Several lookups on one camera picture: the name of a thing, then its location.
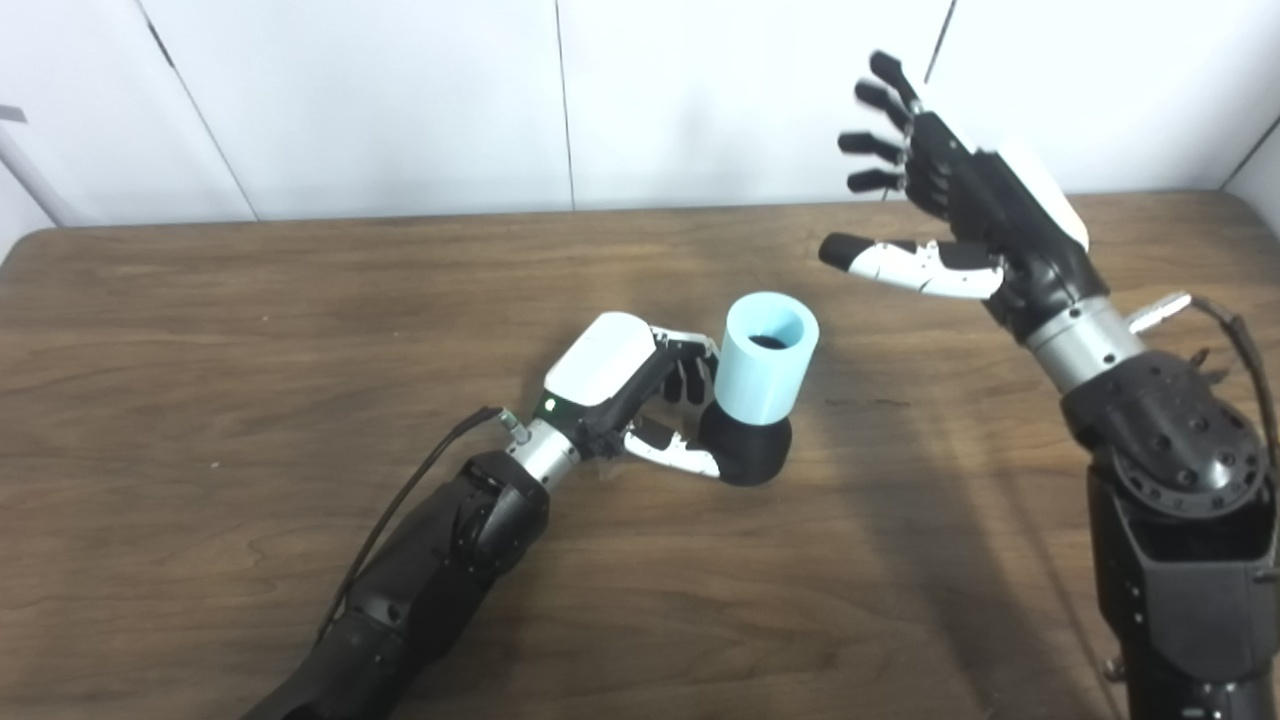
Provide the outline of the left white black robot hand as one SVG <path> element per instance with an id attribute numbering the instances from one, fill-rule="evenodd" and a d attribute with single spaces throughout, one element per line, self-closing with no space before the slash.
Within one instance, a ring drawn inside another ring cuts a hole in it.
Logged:
<path id="1" fill-rule="evenodd" d="M 694 475 L 722 477 L 713 452 L 641 415 L 646 402 L 705 405 L 719 350 L 701 333 L 600 314 L 547 373 L 529 437 L 508 451 L 552 489 L 581 461 L 628 454 Z"/>

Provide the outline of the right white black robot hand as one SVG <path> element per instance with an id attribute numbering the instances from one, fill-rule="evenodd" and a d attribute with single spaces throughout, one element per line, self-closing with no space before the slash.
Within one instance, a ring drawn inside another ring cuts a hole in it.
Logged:
<path id="1" fill-rule="evenodd" d="M 892 190 L 950 229 L 948 240 L 886 240 L 835 232 L 818 256 L 828 266 L 924 295 L 973 299 L 1015 340 L 1110 293 L 1089 256 L 1091 240 L 1061 190 L 1015 147 L 982 149 L 922 95 L 902 63 L 884 51 L 858 81 L 859 102 L 901 135 L 845 132 L 838 149 L 883 167 L 852 173 L 854 193 Z"/>

